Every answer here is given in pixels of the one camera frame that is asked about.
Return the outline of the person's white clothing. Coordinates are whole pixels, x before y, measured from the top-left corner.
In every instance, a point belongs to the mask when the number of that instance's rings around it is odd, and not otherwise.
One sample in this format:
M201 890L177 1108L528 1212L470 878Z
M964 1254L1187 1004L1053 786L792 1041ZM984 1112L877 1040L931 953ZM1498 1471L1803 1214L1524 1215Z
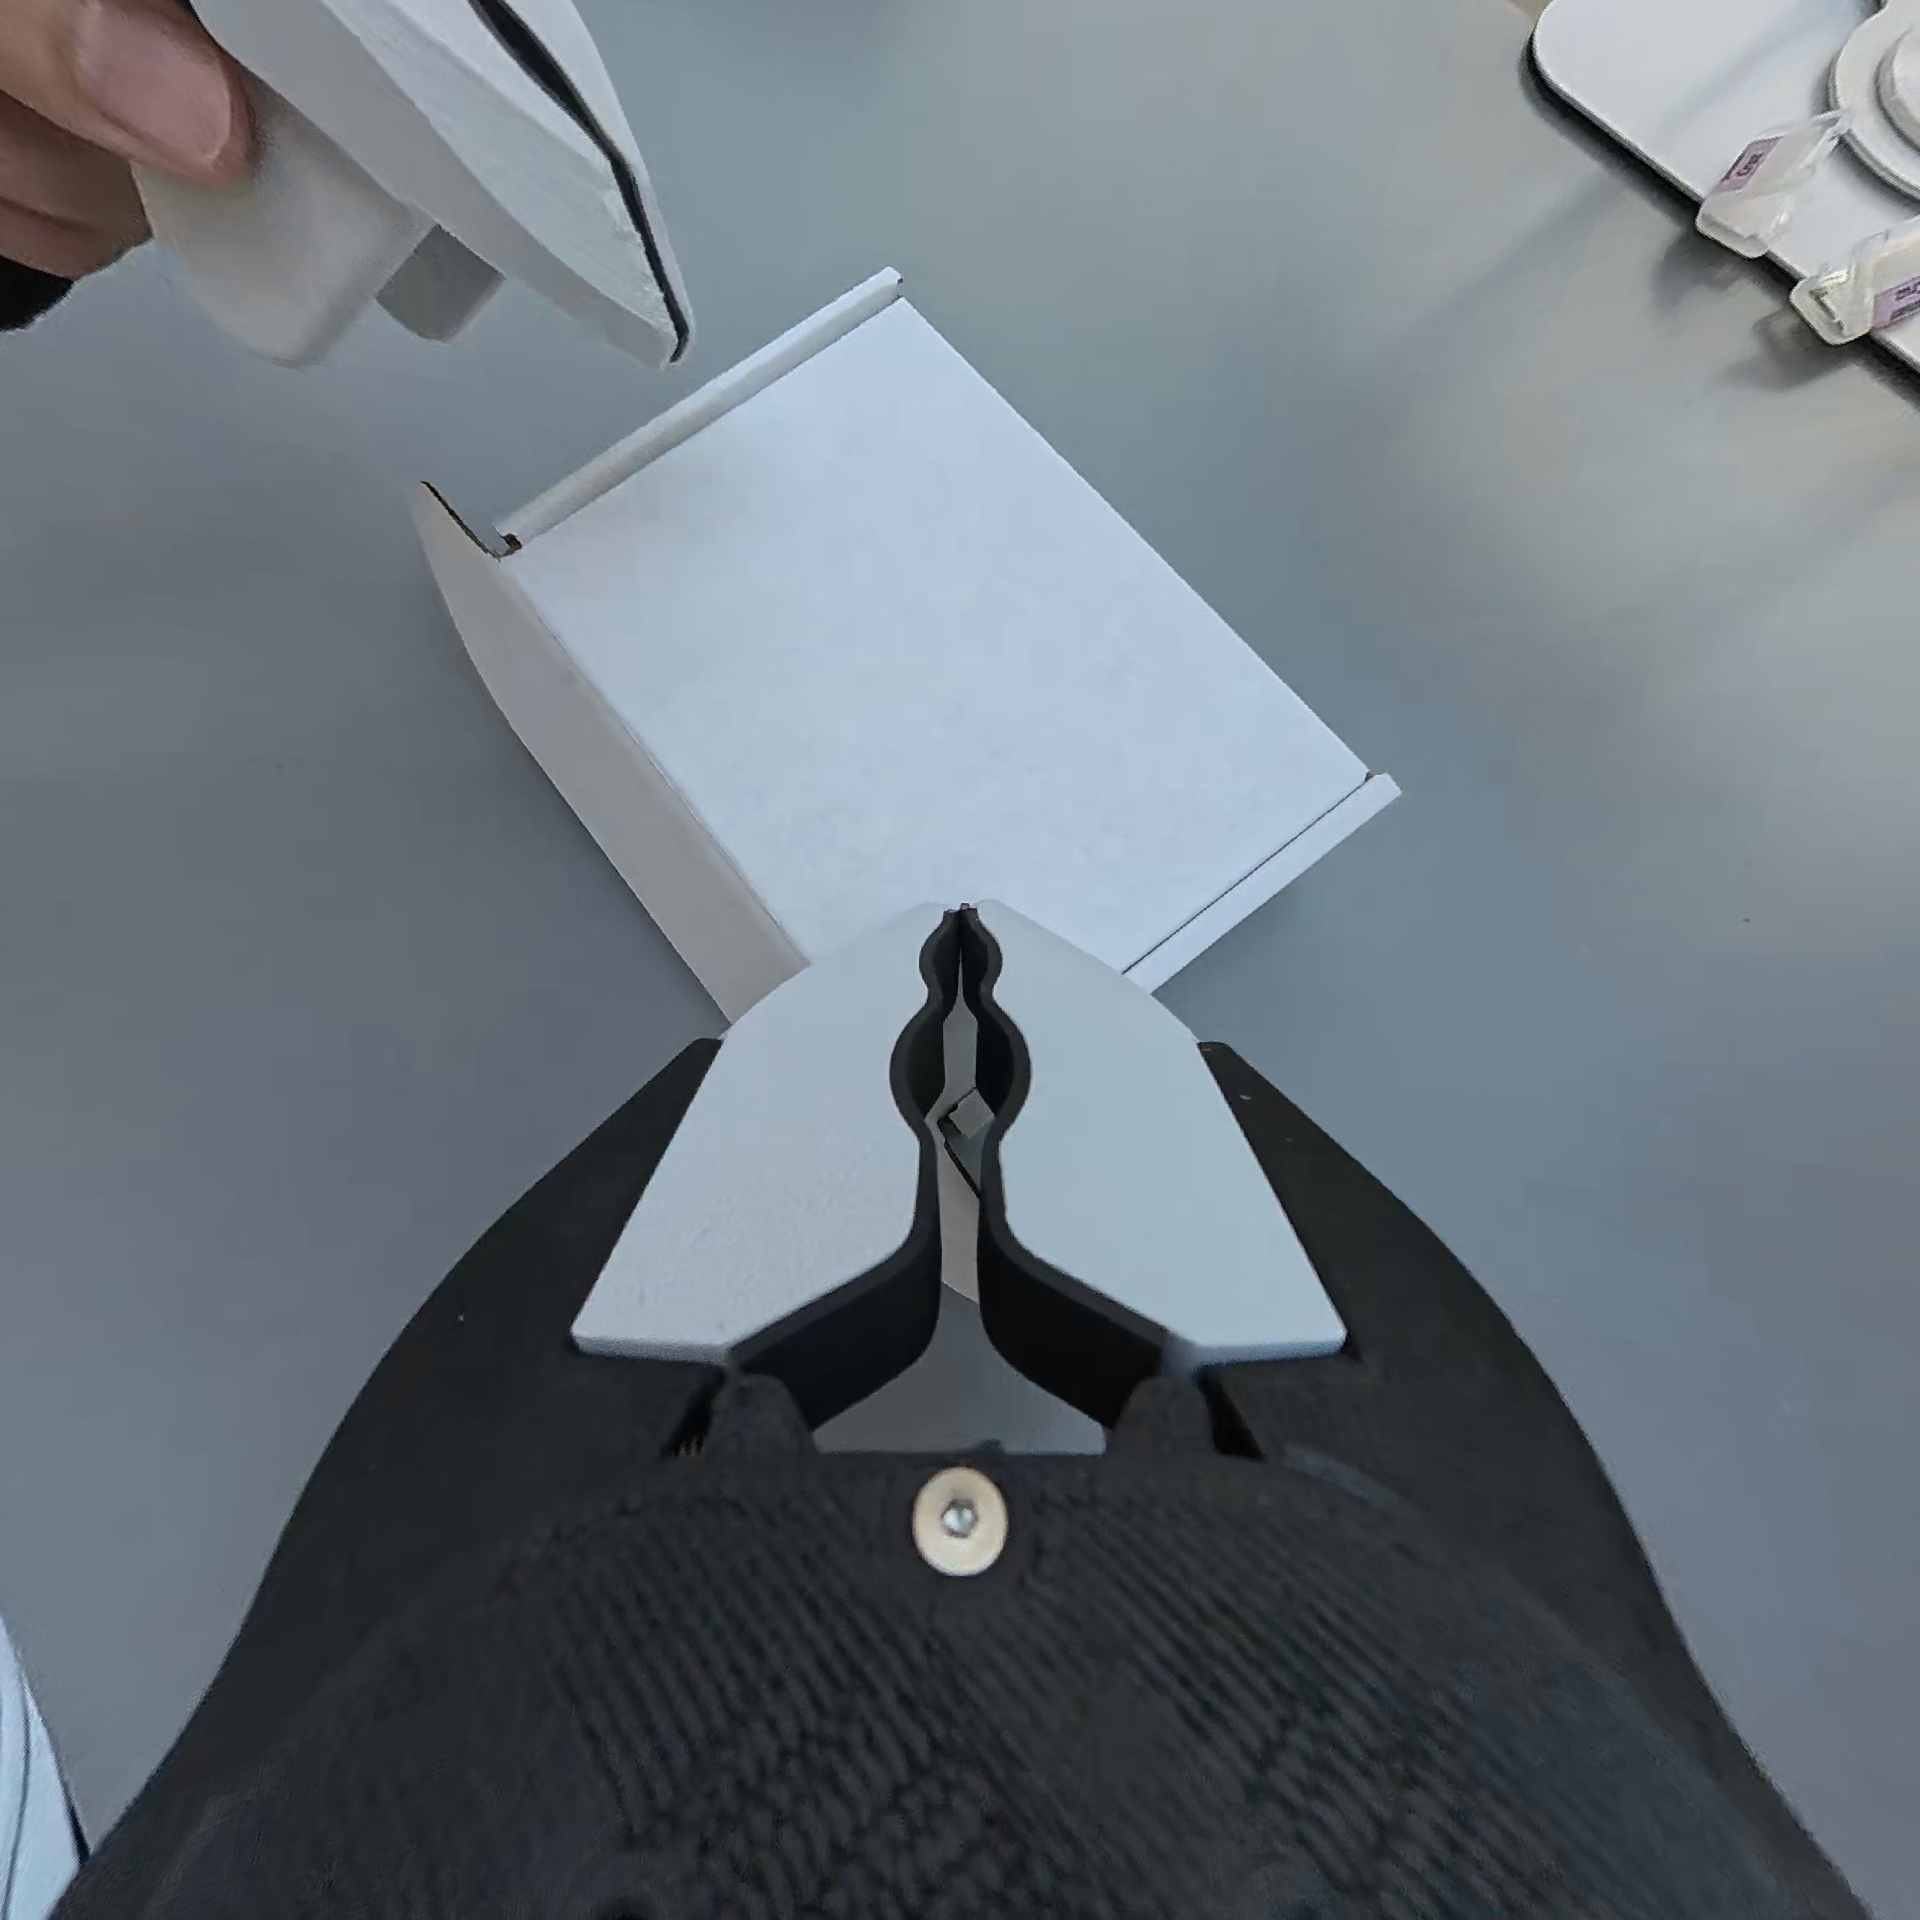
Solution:
M3 1624L3 1894L4 1916L24 1916L36 1888L56 1904L90 1858L81 1814L65 1781L13 1639Z

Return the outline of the white round disc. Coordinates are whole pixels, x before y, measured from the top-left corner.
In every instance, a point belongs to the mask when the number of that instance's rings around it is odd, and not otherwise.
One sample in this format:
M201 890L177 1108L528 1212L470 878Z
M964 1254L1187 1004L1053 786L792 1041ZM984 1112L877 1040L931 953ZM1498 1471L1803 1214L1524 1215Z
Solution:
M1837 50L1830 108L1848 150L1886 188L1917 202L1917 5L1886 1Z

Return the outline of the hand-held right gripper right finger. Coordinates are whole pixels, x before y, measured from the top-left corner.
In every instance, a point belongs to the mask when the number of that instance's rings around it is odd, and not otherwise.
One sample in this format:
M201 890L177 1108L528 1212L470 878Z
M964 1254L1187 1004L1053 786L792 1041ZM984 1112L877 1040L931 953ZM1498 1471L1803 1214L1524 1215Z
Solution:
M1188 1026L1005 902L964 908L961 944L995 1351L1102 1429L1152 1378L1339 1353L1341 1313Z

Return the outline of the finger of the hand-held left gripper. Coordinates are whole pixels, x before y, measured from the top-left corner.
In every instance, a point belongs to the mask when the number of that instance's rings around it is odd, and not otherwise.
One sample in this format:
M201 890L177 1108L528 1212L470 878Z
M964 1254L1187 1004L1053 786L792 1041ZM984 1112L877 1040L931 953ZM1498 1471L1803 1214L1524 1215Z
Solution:
M661 366L676 366L689 357L693 343L693 316L682 265L669 247L665 217L640 157L627 108L586 14L572 1L513 1L504 5L504 10L513 15L517 32L528 40L528 53L521 53L518 60L530 73L539 74L541 86L573 113L608 157L661 305L656 328L662 343L653 349L653 358Z
M608 157L506 1L195 5L246 78L246 178L138 168L153 239L237 345L313 366L372 305L446 343L514 281L650 367L661 305Z

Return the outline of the white flat board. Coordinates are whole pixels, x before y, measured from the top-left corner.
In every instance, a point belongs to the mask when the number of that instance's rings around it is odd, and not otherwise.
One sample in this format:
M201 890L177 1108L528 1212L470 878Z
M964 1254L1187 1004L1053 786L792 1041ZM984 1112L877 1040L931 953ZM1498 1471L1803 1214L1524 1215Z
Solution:
M1882 1L1556 1L1533 25L1532 61L1564 105L1675 188L1693 212L1766 128L1830 110L1833 60ZM1774 252L1802 281L1867 234L1916 220L1841 142ZM1916 316L1865 335L1917 367Z

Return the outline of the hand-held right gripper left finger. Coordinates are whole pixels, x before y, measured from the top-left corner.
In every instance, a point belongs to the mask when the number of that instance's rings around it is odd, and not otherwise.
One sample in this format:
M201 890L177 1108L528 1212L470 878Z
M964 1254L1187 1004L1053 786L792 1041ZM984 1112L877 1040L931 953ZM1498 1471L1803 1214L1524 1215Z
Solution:
M917 905L732 1022L572 1322L581 1353L768 1375L812 1429L924 1354L961 954L958 911Z

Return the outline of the person's left hand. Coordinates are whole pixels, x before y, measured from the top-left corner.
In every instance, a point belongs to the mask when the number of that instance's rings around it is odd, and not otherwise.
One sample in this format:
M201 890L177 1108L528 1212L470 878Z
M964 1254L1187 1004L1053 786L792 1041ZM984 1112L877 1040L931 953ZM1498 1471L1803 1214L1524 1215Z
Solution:
M169 1L3 5L3 258L53 281L152 232L136 170L227 188L249 174L237 65Z

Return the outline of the white cardboard box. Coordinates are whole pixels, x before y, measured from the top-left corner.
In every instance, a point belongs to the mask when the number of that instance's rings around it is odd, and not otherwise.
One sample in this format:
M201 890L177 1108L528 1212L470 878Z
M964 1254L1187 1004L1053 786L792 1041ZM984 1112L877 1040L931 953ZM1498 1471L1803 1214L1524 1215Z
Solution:
M913 905L1156 990L1397 794L877 271L425 562L722 1018Z

